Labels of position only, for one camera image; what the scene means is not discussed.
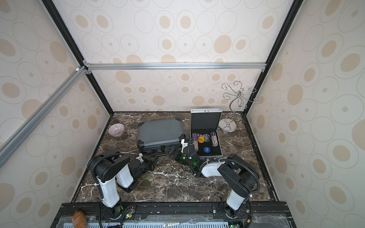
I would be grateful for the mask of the dark grey poker case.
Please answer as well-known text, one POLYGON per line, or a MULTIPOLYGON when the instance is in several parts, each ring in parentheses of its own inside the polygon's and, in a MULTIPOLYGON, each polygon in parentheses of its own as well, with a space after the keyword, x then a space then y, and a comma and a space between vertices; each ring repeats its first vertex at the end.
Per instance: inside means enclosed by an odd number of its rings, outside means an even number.
POLYGON ((165 149, 181 146, 185 138, 179 118, 141 122, 138 125, 137 147, 143 154, 163 153, 165 149))

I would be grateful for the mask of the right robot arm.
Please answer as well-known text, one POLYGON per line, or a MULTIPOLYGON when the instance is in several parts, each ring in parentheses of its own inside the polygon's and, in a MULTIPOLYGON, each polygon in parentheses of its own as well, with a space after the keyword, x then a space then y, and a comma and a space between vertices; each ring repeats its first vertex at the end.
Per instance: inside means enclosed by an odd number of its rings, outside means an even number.
POLYGON ((230 218, 235 217, 242 204, 249 201, 252 194, 259 192, 258 172, 236 154, 227 158, 205 160, 198 156, 194 140, 181 140, 166 153, 169 158, 189 167, 196 178, 223 177, 231 187, 231 193, 224 203, 224 211, 230 218))

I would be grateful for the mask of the silver aluminium poker case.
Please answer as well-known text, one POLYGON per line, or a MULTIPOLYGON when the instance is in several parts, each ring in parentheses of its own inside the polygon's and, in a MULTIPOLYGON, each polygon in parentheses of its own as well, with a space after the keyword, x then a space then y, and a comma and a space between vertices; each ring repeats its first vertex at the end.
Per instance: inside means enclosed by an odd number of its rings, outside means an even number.
POLYGON ((191 110, 190 136, 194 140, 194 150, 201 158, 222 158, 217 133, 221 115, 222 110, 218 108, 191 110))

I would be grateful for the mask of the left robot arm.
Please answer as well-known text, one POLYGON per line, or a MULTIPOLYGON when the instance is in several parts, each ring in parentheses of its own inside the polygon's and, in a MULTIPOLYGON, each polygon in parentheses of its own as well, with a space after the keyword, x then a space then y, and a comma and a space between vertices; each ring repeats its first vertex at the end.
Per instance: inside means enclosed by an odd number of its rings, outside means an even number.
POLYGON ((157 160, 158 153, 131 159, 117 150, 109 150, 91 158, 87 167, 98 185, 102 203, 113 208, 120 201, 117 186, 131 192, 145 173, 154 170, 157 160))

